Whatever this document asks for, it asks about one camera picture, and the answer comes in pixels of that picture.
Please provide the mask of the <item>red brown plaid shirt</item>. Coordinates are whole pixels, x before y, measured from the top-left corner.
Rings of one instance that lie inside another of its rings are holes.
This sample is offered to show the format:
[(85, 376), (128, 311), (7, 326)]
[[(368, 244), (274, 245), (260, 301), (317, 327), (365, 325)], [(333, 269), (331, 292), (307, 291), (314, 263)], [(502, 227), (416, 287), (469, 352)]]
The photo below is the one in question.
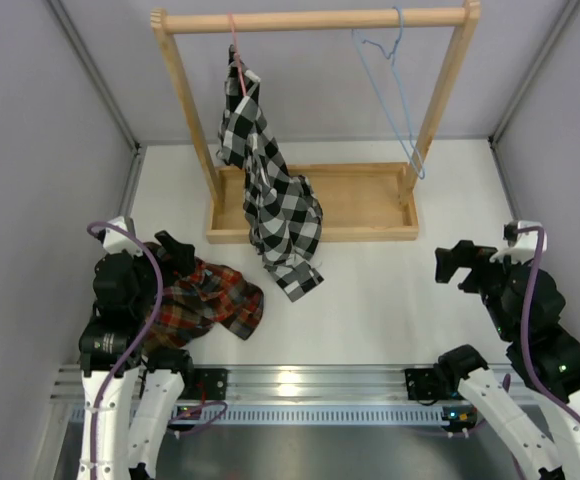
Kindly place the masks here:
[(185, 275), (163, 246), (149, 242), (147, 247), (159, 263), (164, 291), (159, 314), (143, 339), (143, 355), (182, 349), (215, 325), (241, 340), (251, 337), (264, 313), (261, 288), (229, 266), (198, 257), (195, 270)]

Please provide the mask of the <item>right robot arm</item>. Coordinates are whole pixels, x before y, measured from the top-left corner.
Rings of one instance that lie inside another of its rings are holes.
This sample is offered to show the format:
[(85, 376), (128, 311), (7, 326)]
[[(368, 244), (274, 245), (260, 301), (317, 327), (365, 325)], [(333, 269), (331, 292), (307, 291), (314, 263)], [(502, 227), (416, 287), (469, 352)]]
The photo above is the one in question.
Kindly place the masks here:
[(447, 283), (468, 269), (459, 288), (480, 296), (512, 369), (531, 392), (548, 429), (515, 402), (493, 369), (470, 345), (439, 356), (435, 384), (470, 402), (504, 442), (528, 479), (580, 479), (580, 342), (560, 324), (566, 301), (552, 276), (527, 252), (498, 252), (461, 240), (435, 251), (435, 280)]

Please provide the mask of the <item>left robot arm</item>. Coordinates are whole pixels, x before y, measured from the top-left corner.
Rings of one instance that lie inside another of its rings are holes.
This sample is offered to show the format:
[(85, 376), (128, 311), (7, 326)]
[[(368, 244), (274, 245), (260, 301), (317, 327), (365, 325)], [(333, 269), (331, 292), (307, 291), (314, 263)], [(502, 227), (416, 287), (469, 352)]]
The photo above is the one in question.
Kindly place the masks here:
[(143, 351), (159, 318), (164, 278), (155, 255), (126, 227), (88, 227), (105, 251), (95, 266), (91, 318), (79, 340), (84, 391), (80, 479), (154, 479), (176, 401), (196, 386), (189, 353)]

